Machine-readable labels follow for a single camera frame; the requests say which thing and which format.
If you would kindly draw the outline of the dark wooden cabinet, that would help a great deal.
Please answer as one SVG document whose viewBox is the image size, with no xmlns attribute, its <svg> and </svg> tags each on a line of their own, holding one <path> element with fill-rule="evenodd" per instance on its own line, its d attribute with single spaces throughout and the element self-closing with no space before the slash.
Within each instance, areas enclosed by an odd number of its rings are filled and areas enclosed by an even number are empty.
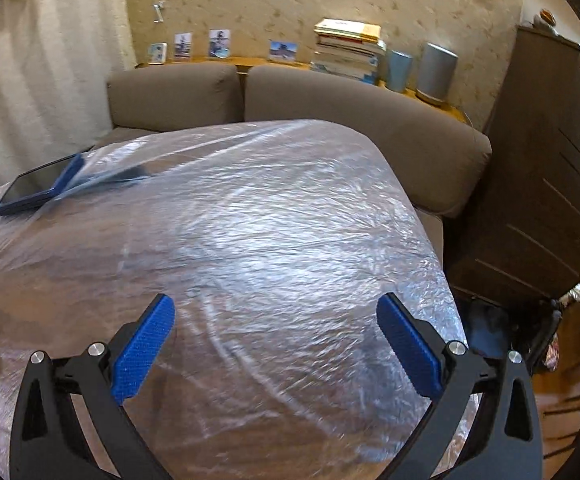
<svg viewBox="0 0 580 480">
<path fill-rule="evenodd" d="M 521 26 L 484 128 L 492 155 L 447 226 L 452 291 L 510 306 L 580 283 L 580 47 Z"/>
</svg>

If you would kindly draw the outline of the dark blue smartphone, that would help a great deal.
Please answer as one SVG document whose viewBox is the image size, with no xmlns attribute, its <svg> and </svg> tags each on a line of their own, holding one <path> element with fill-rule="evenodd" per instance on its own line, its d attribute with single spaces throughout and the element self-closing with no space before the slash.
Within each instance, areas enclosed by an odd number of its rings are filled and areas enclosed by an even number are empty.
<svg viewBox="0 0 580 480">
<path fill-rule="evenodd" d="M 85 153 L 79 152 L 36 167 L 17 176 L 0 198 L 0 216 L 40 209 L 66 193 L 87 185 L 128 182 L 148 176 L 141 165 L 127 169 L 96 170 L 87 174 Z"/>
</svg>

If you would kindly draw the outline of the brown sofa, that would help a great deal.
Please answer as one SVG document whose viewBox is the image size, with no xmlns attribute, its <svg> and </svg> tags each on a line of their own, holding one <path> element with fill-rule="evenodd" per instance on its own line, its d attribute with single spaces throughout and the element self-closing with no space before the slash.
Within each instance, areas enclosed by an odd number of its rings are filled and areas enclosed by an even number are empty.
<svg viewBox="0 0 580 480">
<path fill-rule="evenodd" d="M 99 148 L 236 122 L 312 119 L 351 128 L 389 163 L 439 256 L 442 222 L 468 203 L 492 153 L 485 134 L 415 98 L 275 64 L 137 67 L 109 77 L 107 98 L 112 129 L 97 141 Z"/>
</svg>

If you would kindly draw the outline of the clear plastic table cover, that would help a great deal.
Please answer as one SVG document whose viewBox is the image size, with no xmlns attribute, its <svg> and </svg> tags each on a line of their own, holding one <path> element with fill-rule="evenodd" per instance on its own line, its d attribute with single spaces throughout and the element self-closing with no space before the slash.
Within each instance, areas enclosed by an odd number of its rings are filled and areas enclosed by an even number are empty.
<svg viewBox="0 0 580 480">
<path fill-rule="evenodd" d="M 66 196 L 0 216 L 0 473 L 30 355 L 74 356 L 165 294 L 174 328 L 125 408 L 173 477 L 375 478 L 427 409 L 375 319 L 386 292 L 463 338 L 416 211 L 352 129 L 93 151 Z"/>
</svg>

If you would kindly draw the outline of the large grey speaker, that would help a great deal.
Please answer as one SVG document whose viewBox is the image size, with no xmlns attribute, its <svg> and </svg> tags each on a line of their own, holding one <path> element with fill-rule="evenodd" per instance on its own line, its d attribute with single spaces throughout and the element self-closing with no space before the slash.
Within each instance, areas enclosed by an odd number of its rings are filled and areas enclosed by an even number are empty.
<svg viewBox="0 0 580 480">
<path fill-rule="evenodd" d="M 444 105 L 457 64 L 458 55 L 454 51 L 428 42 L 419 66 L 416 96 L 432 105 Z"/>
</svg>

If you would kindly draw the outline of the beige curtain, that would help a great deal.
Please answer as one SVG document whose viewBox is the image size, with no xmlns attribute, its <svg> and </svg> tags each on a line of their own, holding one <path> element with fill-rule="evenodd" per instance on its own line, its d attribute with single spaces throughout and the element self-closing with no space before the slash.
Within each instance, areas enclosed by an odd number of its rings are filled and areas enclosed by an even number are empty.
<svg viewBox="0 0 580 480">
<path fill-rule="evenodd" d="M 135 61 L 126 0 L 0 0 L 0 185 L 95 145 Z"/>
</svg>

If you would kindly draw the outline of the small blue-grey speaker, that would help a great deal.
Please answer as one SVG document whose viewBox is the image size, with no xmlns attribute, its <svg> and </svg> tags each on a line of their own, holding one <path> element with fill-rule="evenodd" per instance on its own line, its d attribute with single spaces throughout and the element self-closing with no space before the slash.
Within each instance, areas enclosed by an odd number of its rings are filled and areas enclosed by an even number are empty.
<svg viewBox="0 0 580 480">
<path fill-rule="evenodd" d="M 410 54 L 390 50 L 387 53 L 386 88 L 403 93 L 407 86 L 413 58 Z"/>
</svg>

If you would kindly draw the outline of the stack of books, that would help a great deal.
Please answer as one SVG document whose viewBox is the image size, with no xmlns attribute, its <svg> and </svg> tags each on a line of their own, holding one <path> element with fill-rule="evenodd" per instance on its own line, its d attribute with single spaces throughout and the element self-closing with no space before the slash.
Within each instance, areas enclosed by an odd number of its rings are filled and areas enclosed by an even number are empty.
<svg viewBox="0 0 580 480">
<path fill-rule="evenodd" d="M 316 41 L 309 68 L 377 84 L 386 55 L 381 32 L 377 24 L 323 18 L 314 26 Z"/>
</svg>

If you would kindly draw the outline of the photo frame far left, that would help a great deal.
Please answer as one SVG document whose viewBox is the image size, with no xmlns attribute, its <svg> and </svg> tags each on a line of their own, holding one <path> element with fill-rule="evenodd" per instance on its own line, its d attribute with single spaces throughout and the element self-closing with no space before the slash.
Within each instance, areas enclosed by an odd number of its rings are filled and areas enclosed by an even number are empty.
<svg viewBox="0 0 580 480">
<path fill-rule="evenodd" d="M 167 58 L 166 42 L 156 42 L 155 44 L 150 44 L 148 52 L 148 63 L 150 65 L 162 65 L 165 63 L 166 58 Z"/>
</svg>

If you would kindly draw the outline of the landscape photo frame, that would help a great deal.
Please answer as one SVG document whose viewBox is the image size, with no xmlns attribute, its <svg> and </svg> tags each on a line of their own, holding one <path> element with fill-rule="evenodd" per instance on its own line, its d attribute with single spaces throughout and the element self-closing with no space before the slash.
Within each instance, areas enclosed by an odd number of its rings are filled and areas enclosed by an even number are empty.
<svg viewBox="0 0 580 480">
<path fill-rule="evenodd" d="M 268 59 L 279 63 L 295 63 L 299 47 L 294 42 L 269 41 Z"/>
</svg>

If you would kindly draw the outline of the silver wall hook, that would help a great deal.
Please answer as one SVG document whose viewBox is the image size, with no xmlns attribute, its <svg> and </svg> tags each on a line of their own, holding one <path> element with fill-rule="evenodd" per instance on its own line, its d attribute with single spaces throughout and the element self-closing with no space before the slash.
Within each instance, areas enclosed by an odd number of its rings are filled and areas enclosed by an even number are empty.
<svg viewBox="0 0 580 480">
<path fill-rule="evenodd" d="M 156 1 L 152 6 L 155 13 L 154 23 L 162 24 L 164 22 L 163 12 L 165 10 L 165 2 L 163 0 Z"/>
</svg>

